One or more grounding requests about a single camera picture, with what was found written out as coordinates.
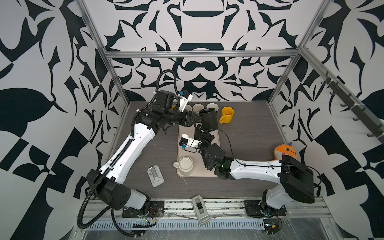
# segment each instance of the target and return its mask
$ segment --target orange plush toy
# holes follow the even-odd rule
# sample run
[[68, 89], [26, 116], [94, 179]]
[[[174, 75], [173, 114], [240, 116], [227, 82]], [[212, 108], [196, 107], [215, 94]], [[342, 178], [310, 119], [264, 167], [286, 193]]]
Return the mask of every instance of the orange plush toy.
[[296, 151], [292, 147], [292, 142], [286, 144], [279, 145], [275, 148], [275, 159], [281, 160], [283, 155], [289, 155], [297, 160]]

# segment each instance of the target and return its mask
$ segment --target vent grille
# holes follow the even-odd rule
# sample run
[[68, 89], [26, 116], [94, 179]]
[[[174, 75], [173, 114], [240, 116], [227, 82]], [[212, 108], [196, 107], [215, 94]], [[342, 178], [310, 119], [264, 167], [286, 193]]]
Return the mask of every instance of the vent grille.
[[[132, 224], [146, 225], [143, 220], [120, 220], [118, 226], [131, 229]], [[88, 230], [111, 230], [115, 226], [111, 220], [98, 220]], [[207, 224], [200, 225], [197, 220], [159, 220], [151, 230], [214, 230], [214, 229], [254, 229], [264, 230], [262, 219], [211, 219]]]

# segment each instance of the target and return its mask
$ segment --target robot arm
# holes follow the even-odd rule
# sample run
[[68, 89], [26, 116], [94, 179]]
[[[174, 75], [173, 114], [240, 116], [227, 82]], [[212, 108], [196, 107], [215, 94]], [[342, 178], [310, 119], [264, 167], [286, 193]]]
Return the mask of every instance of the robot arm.
[[182, 148], [194, 147], [201, 153], [204, 166], [208, 170], [215, 168], [214, 174], [223, 180], [231, 179], [259, 179], [277, 183], [278, 185], [266, 190], [260, 202], [261, 209], [273, 208], [278, 210], [291, 201], [304, 203], [314, 202], [313, 172], [304, 164], [290, 155], [281, 155], [277, 160], [258, 162], [244, 161], [226, 157], [225, 152], [216, 144], [211, 144], [213, 135], [197, 127], [197, 139], [183, 134], [179, 145]]
[[[172, 110], [174, 99], [178, 101], [178, 108]], [[102, 184], [95, 191], [99, 199], [112, 206], [115, 210], [131, 207], [135, 209], [137, 215], [145, 215], [148, 212], [150, 198], [122, 184], [144, 147], [160, 129], [163, 129], [166, 133], [166, 129], [164, 129], [166, 124], [192, 126], [199, 119], [194, 112], [184, 111], [185, 106], [191, 99], [192, 95], [187, 91], [180, 91], [179, 96], [175, 96], [174, 93], [168, 91], [157, 92], [156, 102], [152, 105], [152, 109], [143, 110], [138, 114], [133, 137], [130, 134], [99, 171], [91, 170], [88, 173], [87, 181], [92, 187], [97, 179], [109, 169]]]

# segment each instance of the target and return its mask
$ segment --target black cup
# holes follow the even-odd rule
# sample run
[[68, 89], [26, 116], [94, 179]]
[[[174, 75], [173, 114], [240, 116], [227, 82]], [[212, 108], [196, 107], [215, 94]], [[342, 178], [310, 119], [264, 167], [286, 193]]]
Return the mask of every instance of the black cup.
[[204, 131], [214, 131], [218, 129], [216, 110], [214, 108], [205, 108], [199, 111], [201, 126]]

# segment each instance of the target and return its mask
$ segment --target white robot arm segment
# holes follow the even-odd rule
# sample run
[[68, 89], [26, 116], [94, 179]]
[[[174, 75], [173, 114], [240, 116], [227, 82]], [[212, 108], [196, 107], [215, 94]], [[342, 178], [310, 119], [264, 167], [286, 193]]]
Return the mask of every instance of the white robot arm segment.
[[184, 112], [184, 109], [185, 109], [185, 106], [187, 105], [187, 103], [189, 101], [192, 100], [192, 94], [188, 95], [187, 98], [183, 97], [183, 96], [180, 96], [180, 107], [179, 107], [179, 111], [180, 112]]
[[235, 179], [249, 178], [270, 181], [279, 184], [278, 173], [281, 172], [279, 160], [267, 162], [243, 161], [235, 159], [231, 163], [231, 175]]
[[[123, 153], [123, 155], [120, 157], [120, 159], [116, 162], [116, 164], [112, 167], [112, 170], [109, 171], [106, 177], [109, 179], [114, 177], [116, 183], [123, 184], [133, 163], [141, 155], [141, 152], [144, 149], [144, 147], [154, 137], [155, 137], [155, 132], [152, 129], [148, 129], [147, 126], [142, 123], [136, 124], [134, 140], [129, 145], [127, 150]], [[127, 139], [125, 139], [123, 144], [121, 144], [121, 146], [116, 151], [116, 153], [111, 157], [111, 159], [100, 168], [101, 173], [103, 173], [109, 167], [109, 164], [122, 151], [124, 146], [127, 144], [129, 139], [131, 138], [132, 138], [131, 135], [129, 135]]]

